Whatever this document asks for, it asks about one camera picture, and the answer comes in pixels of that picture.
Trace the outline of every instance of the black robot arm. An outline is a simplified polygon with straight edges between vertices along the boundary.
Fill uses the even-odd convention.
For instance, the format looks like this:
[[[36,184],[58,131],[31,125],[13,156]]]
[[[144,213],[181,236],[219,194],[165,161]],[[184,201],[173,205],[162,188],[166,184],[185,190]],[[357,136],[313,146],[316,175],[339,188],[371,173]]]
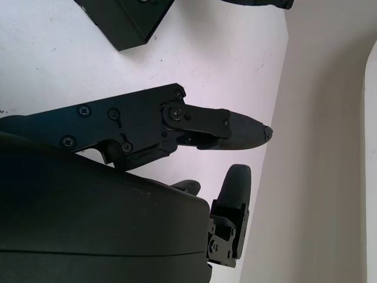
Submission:
[[[251,149],[271,128],[188,106],[178,84],[0,119],[0,282],[208,283],[208,262],[236,266],[251,171],[232,166],[211,209],[200,184],[125,171],[177,146]],[[98,149],[106,163],[75,152]]]

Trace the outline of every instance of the black metal bracket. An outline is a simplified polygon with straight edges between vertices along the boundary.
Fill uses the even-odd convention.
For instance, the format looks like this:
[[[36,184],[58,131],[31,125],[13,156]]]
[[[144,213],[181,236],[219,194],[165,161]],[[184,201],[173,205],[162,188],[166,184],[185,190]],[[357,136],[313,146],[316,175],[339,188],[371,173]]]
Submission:
[[[272,130],[224,109],[189,106],[178,84],[124,94],[30,116],[0,119],[0,131],[69,152],[94,148],[106,164],[126,171],[167,157],[178,145],[250,149]]]
[[[236,260],[241,258],[249,219],[250,190],[250,168],[233,165],[219,198],[211,207],[207,247],[210,262],[235,267]]]

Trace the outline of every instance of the screw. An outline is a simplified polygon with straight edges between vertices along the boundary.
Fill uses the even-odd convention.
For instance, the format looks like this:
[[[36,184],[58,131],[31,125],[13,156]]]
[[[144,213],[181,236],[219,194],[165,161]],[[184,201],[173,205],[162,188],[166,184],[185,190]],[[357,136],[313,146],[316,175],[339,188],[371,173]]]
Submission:
[[[76,140],[72,136],[65,136],[60,140],[60,144],[66,149],[72,149],[76,146]]]
[[[210,243],[210,252],[213,253],[215,248],[216,248],[216,243],[214,240],[212,240]]]
[[[124,153],[130,153],[130,152],[132,152],[132,144],[130,144],[130,143],[124,143],[124,144],[122,144],[122,150],[123,150],[123,152]]]
[[[174,93],[175,97],[177,99],[182,99],[183,98],[183,92],[180,91],[180,90],[176,90],[176,92]]]
[[[87,105],[81,105],[77,107],[77,114],[83,118],[86,118],[92,114],[92,110]]]
[[[120,118],[120,113],[117,109],[112,108],[107,112],[107,116],[112,120],[118,120]]]
[[[170,117],[175,121],[179,121],[182,118],[182,111],[179,108],[172,108],[170,110]]]

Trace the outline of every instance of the white wall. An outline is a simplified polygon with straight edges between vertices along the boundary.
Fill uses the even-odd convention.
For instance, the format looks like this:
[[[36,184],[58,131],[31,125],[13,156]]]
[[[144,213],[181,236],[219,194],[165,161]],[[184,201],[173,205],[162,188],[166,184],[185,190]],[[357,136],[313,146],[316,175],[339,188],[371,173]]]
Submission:
[[[73,0],[0,0],[0,117],[180,83],[188,104],[269,125],[286,46],[285,16],[275,7],[176,0],[147,45],[118,52]],[[168,184],[198,180],[211,203],[228,168],[248,164],[253,210],[265,151],[180,148],[135,173]],[[214,266],[213,282],[238,282],[242,263]]]
[[[241,282],[362,282],[359,105],[375,0],[301,0]]]
[[[368,59],[365,73],[365,200],[366,263],[368,282],[377,282],[377,44]]]

